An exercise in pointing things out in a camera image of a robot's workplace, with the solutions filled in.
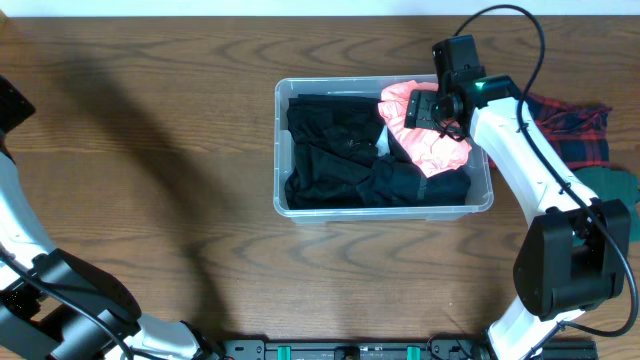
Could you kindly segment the dark navy garment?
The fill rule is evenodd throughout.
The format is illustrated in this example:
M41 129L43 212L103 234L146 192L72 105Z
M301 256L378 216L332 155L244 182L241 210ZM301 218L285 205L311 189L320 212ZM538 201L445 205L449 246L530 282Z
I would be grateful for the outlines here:
M383 157L356 190L365 207L432 207L464 205L470 186L461 169L426 177L414 164Z

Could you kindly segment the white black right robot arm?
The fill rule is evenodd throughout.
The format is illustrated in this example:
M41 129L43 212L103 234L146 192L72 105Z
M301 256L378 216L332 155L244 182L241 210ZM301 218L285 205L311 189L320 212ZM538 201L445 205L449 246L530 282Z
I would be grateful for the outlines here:
M639 310L627 260L630 214L620 200L601 200L564 164L531 119L526 95L507 75L486 74L472 36L432 48L438 87L410 95L405 123L457 141L470 139L493 160L516 196L528 231L513 266L517 296L472 347L474 359L534 359L577 318L631 293L618 330L627 333Z

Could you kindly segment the large black garment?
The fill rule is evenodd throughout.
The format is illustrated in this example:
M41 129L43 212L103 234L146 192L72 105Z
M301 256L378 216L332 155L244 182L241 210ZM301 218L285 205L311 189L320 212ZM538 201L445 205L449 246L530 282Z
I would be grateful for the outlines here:
M384 130L379 100L302 94L288 100L295 168L285 183L293 210L373 208L365 183L375 176Z

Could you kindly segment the pink garment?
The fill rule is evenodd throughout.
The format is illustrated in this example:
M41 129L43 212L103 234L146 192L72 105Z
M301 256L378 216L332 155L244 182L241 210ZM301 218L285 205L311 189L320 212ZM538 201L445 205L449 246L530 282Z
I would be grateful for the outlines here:
M405 127L413 90L437 91L438 85L410 80L390 85L381 91L378 111L388 130L426 177L463 167L472 149L466 140L456 142L449 137L441 137L435 130Z

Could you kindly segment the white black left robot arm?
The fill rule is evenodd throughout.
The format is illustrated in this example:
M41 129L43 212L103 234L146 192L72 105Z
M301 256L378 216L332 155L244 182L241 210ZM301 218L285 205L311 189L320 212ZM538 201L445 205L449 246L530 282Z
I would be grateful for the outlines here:
M58 248L1 151L1 345L25 359L221 359L188 323L144 314L111 274Z

